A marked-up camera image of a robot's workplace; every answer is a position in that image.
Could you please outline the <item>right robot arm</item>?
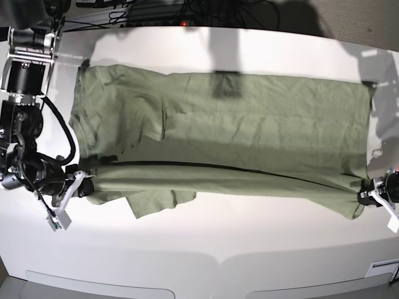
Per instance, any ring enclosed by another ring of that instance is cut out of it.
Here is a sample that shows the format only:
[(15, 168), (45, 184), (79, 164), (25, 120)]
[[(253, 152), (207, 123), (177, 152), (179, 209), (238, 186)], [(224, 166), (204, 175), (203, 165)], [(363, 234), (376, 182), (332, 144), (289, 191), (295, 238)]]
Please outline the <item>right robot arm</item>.
[[(70, 1), (1, 1), (1, 20), (8, 26), (7, 59), (1, 75), (1, 187), (20, 187), (52, 196), (59, 207), (70, 197), (94, 192), (89, 174), (72, 164), (76, 146), (62, 115), (47, 92)], [(48, 106), (70, 145), (67, 157), (52, 158), (37, 150)]]

